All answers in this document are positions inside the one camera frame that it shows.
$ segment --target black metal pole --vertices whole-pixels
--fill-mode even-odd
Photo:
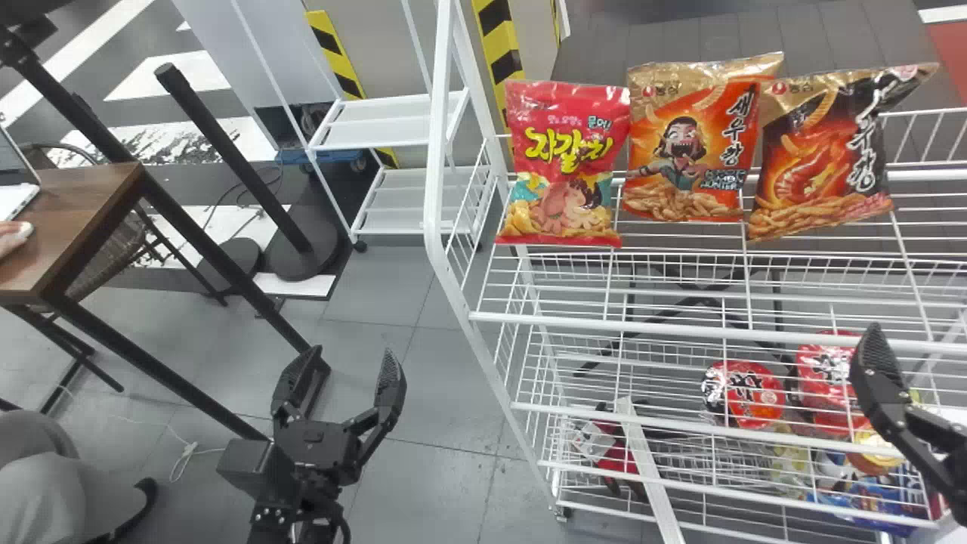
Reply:
[[[267,439],[265,435],[246,423],[244,419],[206,395],[190,381],[179,376],[178,373],[164,366],[154,355],[114,330],[110,325],[101,321],[99,317],[91,314],[66,295],[52,294],[46,298],[45,302],[60,312],[61,316],[73,326],[104,344],[134,365],[135,368],[174,391],[179,397],[191,403],[192,406],[212,416],[238,436],[253,440]]]
[[[239,151],[232,139],[228,137],[225,130],[221,127],[212,112],[201,103],[201,99],[191,88],[191,84],[185,79],[185,75],[175,68],[170,62],[162,64],[155,70],[158,82],[164,87],[171,98],[175,99],[178,106],[185,111],[185,114],[198,126],[201,134],[208,138],[212,146],[219,152],[221,159],[239,176],[242,183],[249,189],[251,195],[262,206],[262,209],[269,214],[272,221],[278,226],[278,230],[285,235],[292,247],[299,253],[312,251],[312,245],[308,238],[299,229],[285,208],[278,203],[278,199],[272,191],[262,181],[255,168],[246,160]]]
[[[276,310],[276,305],[272,299],[262,292],[262,289],[258,288],[255,282],[246,276],[238,264],[205,234],[198,223],[155,181],[155,178],[145,172],[141,178],[141,183],[143,184],[145,199],[151,202],[155,210],[167,219],[172,227],[181,232],[189,243],[198,248],[198,252],[203,257],[211,261],[215,269],[239,290],[239,293],[248,300],[255,311],[264,317],[290,346],[299,353],[309,349],[306,339]]]
[[[138,159],[104,126],[91,111],[75,100],[60,82],[41,64],[34,51],[3,25],[0,25],[0,60],[14,67],[47,100],[57,108],[112,163],[137,163]],[[299,353],[309,348],[306,339],[278,312],[272,300],[221,250],[190,215],[158,184],[152,175],[143,173],[145,197],[158,209],[190,244],[271,324]]]
[[[53,331],[55,333],[57,333],[62,338],[70,342],[71,345],[77,348],[77,350],[80,351],[81,353],[87,355],[88,357],[94,354],[94,348],[91,348],[90,345],[88,345],[86,342],[84,342],[83,340],[77,338],[75,335],[68,332],[64,327],[61,327],[55,324],[53,321],[56,318],[57,318],[57,315],[54,314],[51,317],[45,318],[44,322],[48,323],[49,326],[53,327]]]

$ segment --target white wire rack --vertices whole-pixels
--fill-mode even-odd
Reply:
[[[769,543],[880,541],[855,520],[936,528],[941,513],[927,508],[923,482],[900,454],[854,441],[865,422],[846,388],[838,389],[840,408],[807,408],[820,395],[801,387],[797,353],[800,345],[853,346],[856,336],[829,332],[859,333],[879,322],[914,398],[963,420],[967,169],[959,167],[967,165],[960,149],[967,108],[884,116],[897,208],[889,215],[750,245],[743,224],[653,223],[625,214],[623,172],[616,172],[614,222],[623,249],[492,246],[482,255],[476,249],[502,221],[504,204],[491,206],[492,195],[506,201],[514,176],[505,136],[478,116],[483,144],[453,221],[490,228],[441,228],[453,217],[443,189],[451,46],[475,104],[483,84],[466,29],[457,28],[458,4],[438,7],[426,250],[548,504]],[[745,188],[746,210],[756,177]],[[483,333],[492,330],[495,343]],[[750,361],[775,375],[783,387],[780,421],[737,425],[728,410],[711,414],[701,381],[719,361]],[[733,385],[724,387],[727,395]],[[647,405],[616,413],[615,403],[627,398]],[[573,443],[589,422],[640,428],[650,454],[616,442],[608,457],[634,470],[593,462]],[[807,461],[790,468],[790,452]],[[824,456],[847,455],[894,458],[890,476],[876,484],[884,487],[862,479],[831,487],[828,474],[817,474]],[[657,472],[639,474],[642,463]],[[658,484],[670,508],[642,503],[627,486],[616,497],[602,477],[650,490]]]

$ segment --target red snack bag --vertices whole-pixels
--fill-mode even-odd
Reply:
[[[628,89],[520,79],[505,86],[517,183],[496,243],[620,248],[611,177],[628,135]]]

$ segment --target dark red snack bag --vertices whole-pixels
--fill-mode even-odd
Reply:
[[[520,79],[505,88],[517,183],[496,242],[621,247],[611,177],[628,89]]]
[[[762,170],[749,240],[833,227],[894,209],[879,114],[937,63],[842,70],[763,85]]]

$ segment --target hazard stripe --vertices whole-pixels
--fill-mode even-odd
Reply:
[[[557,20],[557,0],[550,0],[550,18],[554,21],[554,39],[561,46],[561,22]]]
[[[312,27],[312,34],[315,35],[315,40],[322,47],[322,52],[325,54],[326,60],[329,61],[329,67],[333,69],[333,74],[336,75],[336,81],[338,81],[342,92],[345,93],[346,100],[364,100],[366,92],[363,91],[363,84],[360,83],[359,76],[356,75],[356,69],[349,62],[346,48],[342,46],[339,34],[336,33],[336,28],[333,26],[329,14],[325,10],[306,12],[306,20],[308,25]],[[375,151],[376,156],[384,165],[393,168],[399,167],[399,160],[396,158],[393,149],[384,147]]]
[[[483,58],[488,66],[494,99],[501,112],[501,121],[507,129],[507,107],[504,82],[523,79],[524,67],[520,62],[520,47],[511,18],[508,0],[473,0],[477,29],[483,45]]]

